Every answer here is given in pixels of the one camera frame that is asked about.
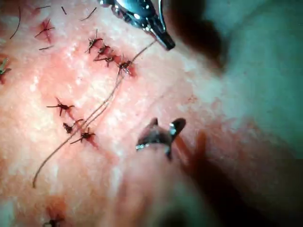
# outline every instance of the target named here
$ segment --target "red skin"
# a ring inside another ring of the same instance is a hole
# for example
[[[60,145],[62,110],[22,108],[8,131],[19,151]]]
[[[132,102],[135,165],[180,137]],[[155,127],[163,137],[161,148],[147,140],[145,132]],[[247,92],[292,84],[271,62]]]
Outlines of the red skin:
[[[5,13],[0,17],[16,16],[15,5],[5,2]],[[279,133],[266,131],[254,120],[254,112],[241,116],[237,110],[234,115],[228,113],[235,108],[226,107],[227,97],[234,95],[229,81],[224,73],[218,77],[220,69],[214,69],[214,61],[205,60],[204,52],[183,43],[170,17],[167,24],[177,47],[166,52],[154,44],[143,53],[109,108],[90,125],[96,135],[89,141],[63,146],[44,166],[33,189],[32,179],[39,165],[68,137],[62,123],[71,125],[77,119],[86,119],[115,84],[117,66],[93,61],[98,48],[84,53],[88,38],[94,38],[97,28],[98,37],[118,56],[123,53],[125,61],[153,39],[118,21],[108,9],[98,8],[88,20],[79,22],[94,5],[65,2],[67,15],[56,1],[39,12],[35,11],[42,6],[38,1],[20,5],[20,28],[0,53],[0,60],[8,57],[7,67],[12,68],[0,88],[0,204],[12,206],[11,223],[39,226],[59,216],[66,226],[102,226],[106,221],[121,226],[112,220],[118,212],[123,224],[132,226],[145,217],[151,204],[169,197],[171,187],[187,182],[189,177],[196,184],[196,189],[189,186],[189,191],[206,194],[204,203],[212,204],[223,222],[239,216],[250,222],[252,217],[260,218],[247,204],[268,219],[279,221],[302,209],[300,169],[291,149],[294,145]],[[38,27],[48,18],[53,23],[49,27],[56,29],[47,31],[48,36],[42,33],[45,39],[35,39],[41,30]],[[0,38],[8,40],[15,28],[6,24],[0,27],[4,27]],[[54,47],[38,51],[49,46],[47,37]],[[55,97],[75,108],[63,111],[60,117],[59,108],[45,108],[57,105]],[[245,104],[239,104],[239,112]],[[139,155],[135,152],[138,135],[153,117],[158,117],[163,127],[178,117],[187,120],[173,145],[172,164],[161,152],[155,156],[148,150]],[[70,142],[79,136],[77,133]],[[140,190],[148,194],[149,201],[136,206],[141,203],[132,200],[135,205],[123,209],[123,193],[140,181],[144,181],[139,183],[144,185]],[[161,189],[156,190],[153,185],[158,183]]]

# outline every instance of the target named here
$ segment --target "metal jaw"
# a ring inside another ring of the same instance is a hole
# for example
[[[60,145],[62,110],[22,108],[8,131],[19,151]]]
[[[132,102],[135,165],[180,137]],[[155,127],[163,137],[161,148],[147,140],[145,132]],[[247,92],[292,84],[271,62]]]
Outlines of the metal jaw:
[[[157,41],[166,49],[173,49],[176,44],[166,30],[166,25],[163,17],[162,0],[159,0],[159,16],[154,9],[151,1],[144,1],[148,5],[148,10],[140,6],[138,1],[122,1],[122,0],[98,0],[99,4],[103,7],[111,6],[113,14],[118,18],[124,20],[126,23],[131,24],[136,28],[140,28],[145,32],[152,34]]]
[[[151,144],[164,144],[167,145],[165,155],[171,160],[171,144],[184,129],[186,120],[178,118],[169,124],[169,130],[166,130],[158,125],[158,119],[153,118],[151,122],[144,128],[139,136],[136,150],[141,151]]]
[[[157,41],[168,51],[176,46],[171,36],[162,26],[158,15],[153,18],[147,18],[146,20],[148,21],[148,25],[143,28],[144,31],[151,32],[156,37]]]

